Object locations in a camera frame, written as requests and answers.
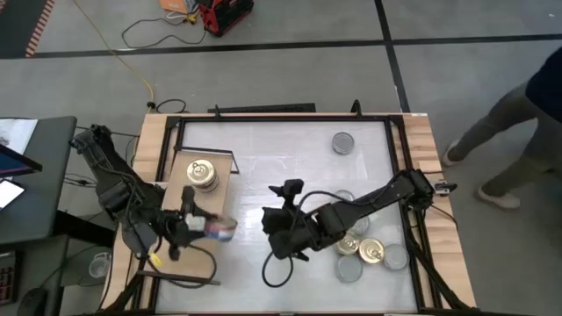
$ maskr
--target can lid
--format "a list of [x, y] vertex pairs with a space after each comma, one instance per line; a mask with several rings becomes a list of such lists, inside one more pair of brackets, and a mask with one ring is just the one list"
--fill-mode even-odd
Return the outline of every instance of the can lid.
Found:
[[355, 282], [363, 274], [363, 264], [354, 255], [341, 257], [335, 265], [335, 275], [342, 282]]
[[187, 177], [195, 185], [205, 186], [215, 177], [213, 165], [206, 160], [196, 160], [187, 167]]
[[385, 260], [383, 264], [392, 271], [402, 270], [407, 267], [409, 258], [407, 252], [399, 244], [388, 245], [385, 248]]
[[385, 247], [376, 239], [366, 239], [359, 245], [359, 255], [368, 263], [378, 263], [385, 258]]
[[359, 239], [353, 233], [346, 233], [334, 244], [334, 248], [342, 255], [352, 255], [359, 249]]
[[346, 199], [348, 201], [353, 201], [355, 199], [355, 197], [353, 196], [353, 193], [349, 192], [348, 190], [337, 190], [336, 192], [334, 192], [334, 194], [336, 194], [336, 196]]
[[371, 220], [369, 219], [369, 217], [365, 216], [355, 222], [355, 225], [353, 225], [353, 227], [350, 228], [349, 231], [360, 236], [364, 233], [367, 233], [367, 231], [369, 230], [369, 226], [371, 226]]
[[353, 137], [346, 132], [339, 132], [332, 139], [332, 148], [338, 154], [349, 154], [354, 144]]

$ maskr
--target person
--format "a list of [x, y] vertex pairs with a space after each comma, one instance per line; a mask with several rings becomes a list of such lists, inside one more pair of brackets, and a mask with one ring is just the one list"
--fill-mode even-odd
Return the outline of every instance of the person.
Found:
[[510, 193], [541, 175], [562, 169], [562, 47], [528, 82], [511, 90], [490, 112], [444, 153], [451, 167], [476, 147], [511, 126], [537, 119], [537, 129], [522, 155], [499, 175], [476, 189], [475, 196], [502, 209], [516, 209], [521, 201]]

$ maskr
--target wooden board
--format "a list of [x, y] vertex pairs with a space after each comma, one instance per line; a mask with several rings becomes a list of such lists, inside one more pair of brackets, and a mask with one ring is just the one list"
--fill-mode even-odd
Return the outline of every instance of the wooden board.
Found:
[[[162, 148], [162, 139], [164, 136], [164, 127], [168, 115], [177, 116], [178, 114], [147, 114], [145, 116], [144, 124], [140, 133], [139, 146], [134, 160], [134, 171], [144, 181], [154, 181], [156, 178], [156, 169], [158, 166], [158, 158]], [[212, 117], [213, 114], [181, 114], [185, 117]], [[253, 116], [284, 116], [283, 113], [257, 113]], [[354, 116], [354, 113], [290, 113], [291, 116]], [[399, 115], [404, 119], [406, 127], [406, 135], [410, 154], [413, 159], [414, 167], [419, 168], [425, 172], [441, 171], [441, 164], [439, 156], [436, 151], [436, 144], [431, 132], [429, 118], [426, 114], [412, 114], [412, 113], [366, 113], [365, 115]], [[248, 116], [244, 114], [223, 114], [223, 116]], [[172, 134], [172, 144], [175, 141], [175, 134]], [[399, 165], [404, 168], [403, 157], [401, 153], [400, 143], [397, 145], [397, 155], [399, 157]], [[167, 166], [171, 166], [172, 155], [167, 157]], [[427, 175], [430, 180], [443, 179], [443, 174]], [[436, 198], [437, 207], [452, 214], [450, 201], [448, 198]], [[432, 255], [434, 258], [434, 265], [437, 271], [441, 274], [445, 282], [451, 287], [452, 290], [463, 300], [466, 304], [475, 306], [474, 296], [472, 294], [472, 287], [468, 273], [466, 271], [465, 259], [463, 256], [458, 233], [454, 224], [446, 219], [438, 212], [428, 210], [426, 217], [426, 227], [428, 229], [429, 244], [431, 246]], [[123, 290], [126, 283], [126, 274], [128, 271], [128, 258], [130, 252], [126, 248], [123, 241], [118, 238], [115, 243], [115, 259], [120, 258], [126, 264], [115, 265], [113, 276], [111, 280], [110, 291], [108, 292], [107, 299], [104, 306], [109, 305], [115, 300], [117, 295]], [[131, 270], [136, 269], [136, 260], [133, 259]], [[430, 298], [429, 295], [429, 282], [427, 275], [420, 267], [421, 284], [424, 297]]]
[[[182, 191], [190, 182], [187, 179], [187, 167], [194, 161], [205, 159], [214, 167], [219, 177], [219, 184], [210, 192], [196, 190], [195, 203], [202, 209], [223, 215], [225, 199], [232, 167], [232, 156], [223, 154], [201, 154], [194, 152], [178, 152], [169, 178], [168, 188], [162, 202], [166, 210], [179, 210], [182, 204]], [[203, 238], [192, 243], [194, 246], [216, 254], [219, 243], [213, 239]], [[158, 253], [162, 260], [159, 270], [163, 273], [177, 274], [192, 277], [209, 277], [213, 272], [213, 265], [209, 256], [193, 248], [180, 248], [182, 254], [178, 261], [172, 261], [168, 256], [169, 243], [162, 241], [162, 249]]]

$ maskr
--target wooden block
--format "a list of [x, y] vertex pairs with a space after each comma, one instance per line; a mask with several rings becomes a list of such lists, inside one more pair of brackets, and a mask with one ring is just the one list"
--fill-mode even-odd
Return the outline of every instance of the wooden block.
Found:
[[[219, 177], [219, 184], [211, 192], [196, 190], [195, 203], [208, 212], [223, 214], [230, 169], [232, 168], [232, 156], [223, 154], [178, 152], [169, 176], [168, 189], [162, 202], [163, 209], [180, 209], [182, 191], [185, 185], [189, 185], [186, 173], [187, 166], [198, 159], [205, 159], [213, 164]], [[216, 255], [219, 248], [218, 241], [206, 238], [194, 241], [193, 245], [208, 250], [213, 255]], [[207, 254], [192, 248], [180, 248], [182, 254], [179, 260], [174, 262], [168, 256], [168, 249], [169, 243], [162, 241], [162, 247], [158, 252], [158, 256], [162, 260], [162, 266], [159, 268], [161, 272], [192, 277], [209, 277], [213, 272], [213, 263]]]

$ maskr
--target yellow cable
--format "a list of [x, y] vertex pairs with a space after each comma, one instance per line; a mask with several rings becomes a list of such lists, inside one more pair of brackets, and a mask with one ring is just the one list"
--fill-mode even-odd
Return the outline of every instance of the yellow cable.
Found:
[[76, 6], [78, 7], [78, 10], [80, 10], [80, 12], [88, 19], [88, 22], [90, 22], [90, 24], [92, 25], [94, 30], [96, 30], [97, 35], [99, 35], [99, 38], [102, 39], [102, 41], [104, 42], [104, 45], [107, 48], [107, 51], [110, 52], [113, 56], [115, 56], [115, 58], [117, 58], [119, 61], [121, 61], [121, 63], [123, 63], [123, 65], [125, 65], [125, 67], [129, 68], [129, 70], [131, 70], [131, 72], [133, 72], [134, 75], [139, 77], [139, 79], [141, 79], [142, 82], [147, 86], [148, 91], [150, 91], [150, 101], [154, 102], [155, 101], [155, 92], [152, 90], [152, 86], [150, 85], [148, 80], [145, 79], [139, 71], [137, 71], [133, 67], [129, 66], [125, 61], [123, 61], [123, 59], [121, 59], [121, 57], [119, 57], [117, 54], [115, 54], [115, 52], [109, 47], [109, 44], [107, 44], [107, 42], [105, 41], [102, 33], [99, 31], [99, 29], [94, 24], [94, 22], [92, 22], [90, 17], [88, 17], [88, 14], [86, 14], [86, 12], [84, 12], [84, 10], [80, 6], [80, 4], [78, 4], [78, 2], [76, 0], [72, 0], [72, 1], [74, 2], [74, 4], [76, 4]]

